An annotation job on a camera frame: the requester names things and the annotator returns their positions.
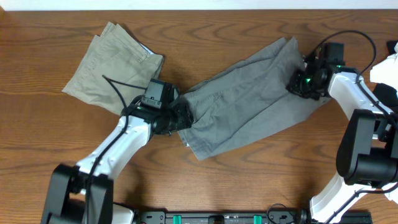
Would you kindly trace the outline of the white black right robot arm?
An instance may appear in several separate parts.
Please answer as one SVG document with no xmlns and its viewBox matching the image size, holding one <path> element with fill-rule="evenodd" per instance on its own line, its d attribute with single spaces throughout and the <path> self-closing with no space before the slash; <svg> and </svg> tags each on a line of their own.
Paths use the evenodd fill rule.
<svg viewBox="0 0 398 224">
<path fill-rule="evenodd" d="M 320 223 L 338 223 L 366 194 L 384 194 L 396 201 L 397 122 L 358 71 L 341 65 L 297 70 L 287 89 L 303 98 L 335 99 L 349 121 L 336 155 L 337 173 L 310 200 L 311 217 Z"/>
</svg>

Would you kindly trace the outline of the grey shorts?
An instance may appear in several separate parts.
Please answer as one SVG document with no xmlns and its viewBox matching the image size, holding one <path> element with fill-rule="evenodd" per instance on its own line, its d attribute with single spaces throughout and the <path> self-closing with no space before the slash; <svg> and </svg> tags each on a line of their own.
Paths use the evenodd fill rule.
<svg viewBox="0 0 398 224">
<path fill-rule="evenodd" d="M 304 68 L 296 38 L 280 38 L 245 60 L 192 87 L 183 99 L 193 124 L 179 131 L 183 143 L 204 160 L 246 146 L 305 121 L 328 102 L 287 91 Z"/>
</svg>

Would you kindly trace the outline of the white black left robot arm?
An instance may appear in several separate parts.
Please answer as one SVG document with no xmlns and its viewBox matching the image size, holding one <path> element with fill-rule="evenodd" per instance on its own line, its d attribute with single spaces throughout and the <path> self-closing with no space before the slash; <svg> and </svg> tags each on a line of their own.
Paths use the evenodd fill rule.
<svg viewBox="0 0 398 224">
<path fill-rule="evenodd" d="M 114 181 L 155 134 L 190 128 L 193 116 L 181 99 L 157 107 L 133 100 L 112 133 L 75 166 L 58 165 L 50 178 L 42 223 L 133 223 L 134 211 L 113 200 Z"/>
</svg>

